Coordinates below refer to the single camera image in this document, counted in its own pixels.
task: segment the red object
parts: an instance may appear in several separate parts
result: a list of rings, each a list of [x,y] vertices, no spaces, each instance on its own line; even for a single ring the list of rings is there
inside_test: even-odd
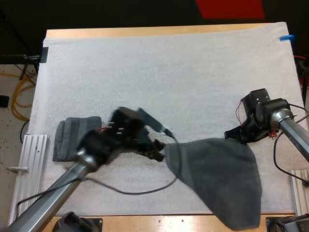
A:
[[[205,19],[263,19],[261,0],[197,0]]]

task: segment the yellow cable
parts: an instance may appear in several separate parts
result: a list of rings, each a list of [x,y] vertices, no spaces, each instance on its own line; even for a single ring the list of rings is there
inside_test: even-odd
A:
[[[0,73],[0,76],[10,76],[10,77],[17,77],[17,78],[20,77],[20,76],[18,76],[18,75],[10,74],[10,73]]]
[[[29,118],[28,117],[25,117],[23,116],[17,109],[16,109],[16,106],[15,106],[15,103],[17,103],[17,97],[19,96],[19,94],[21,94],[23,91],[29,89],[29,88],[32,88],[32,87],[35,87],[33,84],[31,84],[31,86],[27,86],[27,87],[24,87],[22,89],[20,89],[26,82],[30,82],[27,78],[24,78],[22,79],[18,85],[16,86],[15,90],[14,90],[14,93],[13,93],[13,96],[12,96],[12,103],[11,103],[11,111],[12,111],[12,114],[19,120],[22,120],[22,121],[28,121]]]
[[[16,77],[16,78],[19,78],[20,76],[19,75],[15,75],[15,74],[11,74],[11,73],[0,73],[0,76],[8,76],[8,77]],[[29,118],[28,117],[25,117],[23,116],[17,109],[16,109],[16,106],[19,106],[19,107],[22,107],[22,108],[28,108],[28,107],[31,107],[32,104],[29,104],[29,105],[22,105],[20,104],[18,101],[17,101],[17,97],[22,93],[24,92],[25,90],[27,89],[30,89],[30,88],[33,88],[35,87],[35,85],[33,84],[33,81],[31,80],[31,78],[33,77],[34,75],[26,75],[25,78],[23,78],[16,86],[13,94],[12,94],[12,102],[11,102],[11,111],[12,111],[12,114],[14,115],[14,117],[16,117],[17,119],[19,120],[22,120],[22,121],[28,121]],[[26,82],[30,82],[31,85],[30,86],[27,86],[27,87],[23,87],[21,88]]]
[[[33,88],[33,87],[34,87],[34,86],[32,85],[32,86],[27,86],[27,87],[22,88],[21,90],[19,90],[18,93],[16,93],[16,98],[19,96],[19,94],[21,94],[21,93],[24,92],[25,90],[30,89],[30,88]],[[29,107],[32,106],[32,104],[29,104],[29,105],[22,105],[22,104],[20,104],[20,103],[18,102],[18,100],[16,100],[15,103],[16,103],[16,105],[18,105],[18,106],[21,107],[21,108],[29,108]]]

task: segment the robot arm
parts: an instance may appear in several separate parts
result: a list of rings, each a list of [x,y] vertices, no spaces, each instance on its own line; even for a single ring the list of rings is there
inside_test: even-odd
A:
[[[281,130],[309,162],[309,132],[294,121],[286,100],[271,100],[266,89],[259,89],[241,101],[247,119],[242,125],[226,131],[226,139],[235,138],[246,144],[267,137],[273,130]]]
[[[81,140],[78,161],[5,231],[42,231],[87,174],[109,164],[122,152],[132,151],[162,161],[164,157],[159,151],[164,143],[157,140],[153,143],[144,126],[138,112],[124,107],[116,110],[103,132],[92,130]]]

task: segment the gray cloth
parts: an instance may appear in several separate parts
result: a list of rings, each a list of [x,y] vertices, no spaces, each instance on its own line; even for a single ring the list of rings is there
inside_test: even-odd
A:
[[[68,117],[60,121],[55,135],[53,161],[74,161],[75,149],[81,138],[90,130],[99,129],[101,125],[98,116]]]
[[[262,187],[253,152],[234,139],[205,139],[181,144],[180,179],[229,228],[245,230],[260,223]],[[176,144],[166,147],[166,163],[176,174]]]

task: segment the metal bracket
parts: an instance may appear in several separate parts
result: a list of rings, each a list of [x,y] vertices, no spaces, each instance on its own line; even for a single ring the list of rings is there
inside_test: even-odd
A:
[[[18,167],[8,167],[16,173],[16,182],[12,198],[9,225],[15,220],[16,214],[22,214],[36,199],[21,203],[18,212],[16,204],[40,190],[42,167],[48,135],[25,135]]]
[[[12,173],[28,173],[28,167],[7,167],[6,170],[11,171]]]

